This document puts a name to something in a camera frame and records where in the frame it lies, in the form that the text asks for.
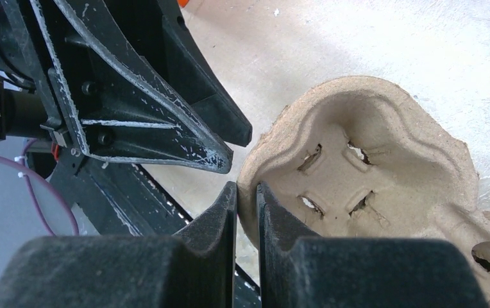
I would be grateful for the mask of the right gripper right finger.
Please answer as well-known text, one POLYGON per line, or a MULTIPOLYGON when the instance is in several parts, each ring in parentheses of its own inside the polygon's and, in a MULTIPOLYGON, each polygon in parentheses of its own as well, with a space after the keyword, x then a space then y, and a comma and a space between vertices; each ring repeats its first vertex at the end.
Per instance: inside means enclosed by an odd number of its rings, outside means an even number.
POLYGON ((323 237, 257 186, 263 307, 486 307, 458 249, 437 239, 323 237))

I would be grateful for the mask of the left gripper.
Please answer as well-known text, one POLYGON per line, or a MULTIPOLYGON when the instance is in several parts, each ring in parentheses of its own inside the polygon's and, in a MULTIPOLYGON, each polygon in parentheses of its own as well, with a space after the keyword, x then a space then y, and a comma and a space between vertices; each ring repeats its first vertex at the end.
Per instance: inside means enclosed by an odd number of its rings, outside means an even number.
POLYGON ((230 143, 140 56, 114 1, 0 1, 0 141, 71 145, 114 163, 225 174, 230 143))

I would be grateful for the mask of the brown pulp cup carrier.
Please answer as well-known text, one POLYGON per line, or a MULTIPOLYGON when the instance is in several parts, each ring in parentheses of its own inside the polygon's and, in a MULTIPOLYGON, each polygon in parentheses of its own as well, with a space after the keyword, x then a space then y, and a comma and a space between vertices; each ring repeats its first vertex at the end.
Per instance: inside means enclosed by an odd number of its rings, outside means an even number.
POLYGON ((323 236, 453 243, 490 305, 490 210, 468 146, 390 81, 347 76, 286 106, 246 157, 238 214, 259 245, 256 187, 323 236))

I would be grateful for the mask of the orange paper bag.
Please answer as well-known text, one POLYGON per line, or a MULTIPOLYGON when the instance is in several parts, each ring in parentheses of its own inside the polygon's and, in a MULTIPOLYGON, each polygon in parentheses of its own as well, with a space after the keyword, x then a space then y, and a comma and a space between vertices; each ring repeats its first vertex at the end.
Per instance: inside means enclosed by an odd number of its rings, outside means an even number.
POLYGON ((190 0, 177 0, 180 7, 184 8, 187 6, 190 0))

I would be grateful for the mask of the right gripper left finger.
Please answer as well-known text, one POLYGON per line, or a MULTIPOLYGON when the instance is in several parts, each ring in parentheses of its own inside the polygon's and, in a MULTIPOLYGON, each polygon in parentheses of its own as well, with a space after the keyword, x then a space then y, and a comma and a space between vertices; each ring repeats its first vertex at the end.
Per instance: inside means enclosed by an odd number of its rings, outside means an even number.
POLYGON ((232 307, 237 186, 173 235, 39 237, 0 278, 0 307, 232 307))

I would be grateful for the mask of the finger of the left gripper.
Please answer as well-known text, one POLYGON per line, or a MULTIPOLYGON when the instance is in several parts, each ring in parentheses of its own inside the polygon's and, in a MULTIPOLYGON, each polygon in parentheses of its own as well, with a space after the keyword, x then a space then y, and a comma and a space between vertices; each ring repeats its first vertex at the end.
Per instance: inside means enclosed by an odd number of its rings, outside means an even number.
POLYGON ((114 1, 113 18, 136 52, 216 135, 242 147, 251 142, 251 123, 211 70, 177 1, 114 1))

